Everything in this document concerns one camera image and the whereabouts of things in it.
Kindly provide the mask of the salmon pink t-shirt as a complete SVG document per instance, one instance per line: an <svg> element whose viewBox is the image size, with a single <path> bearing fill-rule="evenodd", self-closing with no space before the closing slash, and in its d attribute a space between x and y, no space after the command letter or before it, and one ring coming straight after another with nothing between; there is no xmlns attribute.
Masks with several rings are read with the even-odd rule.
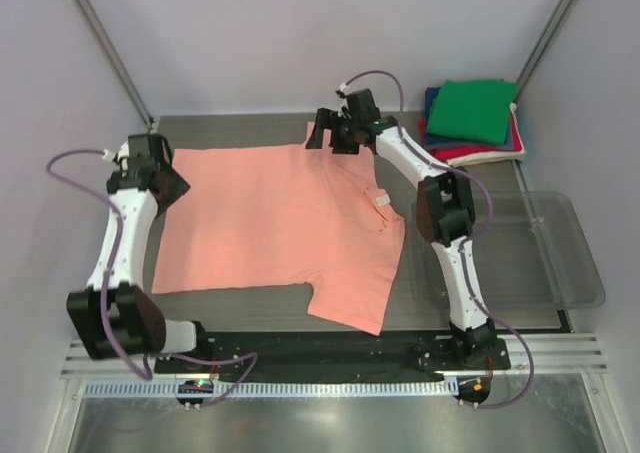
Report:
<svg viewBox="0 0 640 453"><path fill-rule="evenodd" d="M405 237L368 151L179 149L189 192L166 214L156 295L309 284L307 311L381 332Z"/></svg>

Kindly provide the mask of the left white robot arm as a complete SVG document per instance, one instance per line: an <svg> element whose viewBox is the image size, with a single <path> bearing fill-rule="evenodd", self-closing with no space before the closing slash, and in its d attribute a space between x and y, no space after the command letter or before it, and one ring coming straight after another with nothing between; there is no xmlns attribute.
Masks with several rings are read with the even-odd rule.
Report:
<svg viewBox="0 0 640 453"><path fill-rule="evenodd" d="M108 324L126 354L177 354L188 371L202 372L212 349L202 342L201 324L166 319L143 287L151 226L190 185L173 168L169 142L159 134L129 136L111 160L117 169L100 196L110 209L105 236L86 287L67 297L70 319L94 360L117 356Z"/></svg>

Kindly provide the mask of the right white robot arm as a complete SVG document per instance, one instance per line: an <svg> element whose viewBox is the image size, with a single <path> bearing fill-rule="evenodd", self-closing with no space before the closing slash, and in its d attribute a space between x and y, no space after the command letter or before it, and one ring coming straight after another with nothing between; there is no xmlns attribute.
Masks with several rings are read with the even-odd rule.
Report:
<svg viewBox="0 0 640 453"><path fill-rule="evenodd" d="M337 110L320 108L308 149L320 149L330 132L334 154L362 147L393 165L416 189L416 226L436 253L449 299L450 353L460 367L486 366L497 344L494 321L480 293L472 252L476 212L469 176L428 154L400 121L384 117L369 89L336 91Z"/></svg>

